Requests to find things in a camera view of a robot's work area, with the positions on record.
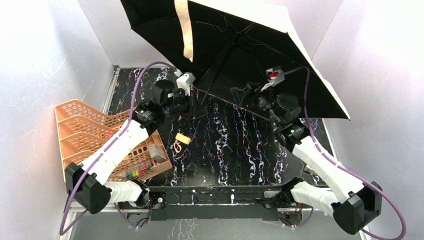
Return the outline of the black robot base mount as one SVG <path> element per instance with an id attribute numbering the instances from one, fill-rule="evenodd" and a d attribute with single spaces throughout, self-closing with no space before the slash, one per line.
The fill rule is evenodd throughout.
<path id="1" fill-rule="evenodd" d="M 260 219 L 291 226 L 302 220 L 304 204 L 288 203 L 280 186 L 153 186 L 150 203 L 118 203 L 128 213 L 152 212 L 152 221 L 178 219 Z"/>

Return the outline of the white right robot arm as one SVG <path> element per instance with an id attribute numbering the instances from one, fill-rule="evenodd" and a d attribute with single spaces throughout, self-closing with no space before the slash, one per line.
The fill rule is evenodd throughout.
<path id="1" fill-rule="evenodd" d="M 350 235 L 381 214 L 381 186 L 375 181 L 365 183 L 341 169 L 341 163 L 321 147 L 310 129 L 300 121 L 302 108 L 296 96 L 285 93 L 272 96 L 257 83 L 243 89 L 232 87 L 230 92 L 237 106 L 261 110 L 274 126 L 278 142 L 312 168 L 330 189 L 324 190 L 294 178 L 281 187 L 281 197 L 287 203 L 306 204 L 331 215 Z"/>

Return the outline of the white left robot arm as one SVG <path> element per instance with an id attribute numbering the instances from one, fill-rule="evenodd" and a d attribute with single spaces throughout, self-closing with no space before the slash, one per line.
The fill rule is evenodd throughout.
<path id="1" fill-rule="evenodd" d="M 76 200 L 91 214 L 120 202 L 143 206 L 144 188 L 131 180 L 109 181 L 109 176 L 124 157 L 164 124 L 166 117 L 183 115 L 195 120 L 206 115 L 195 98 L 193 82 L 185 76 L 176 82 L 157 81 L 150 98 L 130 110 L 129 118 L 103 146 L 80 164 L 70 163 L 64 171 L 69 200 Z"/>

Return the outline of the beige and black folding umbrella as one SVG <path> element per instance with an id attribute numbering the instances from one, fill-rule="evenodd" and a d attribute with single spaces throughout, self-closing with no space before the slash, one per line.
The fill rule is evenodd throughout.
<path id="1" fill-rule="evenodd" d="M 280 66 L 285 80 L 269 87 L 297 97 L 299 119 L 350 118 L 313 65 L 282 6 L 248 0 L 123 0 L 131 29 L 177 69 L 193 73 L 197 90 L 235 105 L 230 88 L 268 83 Z"/>

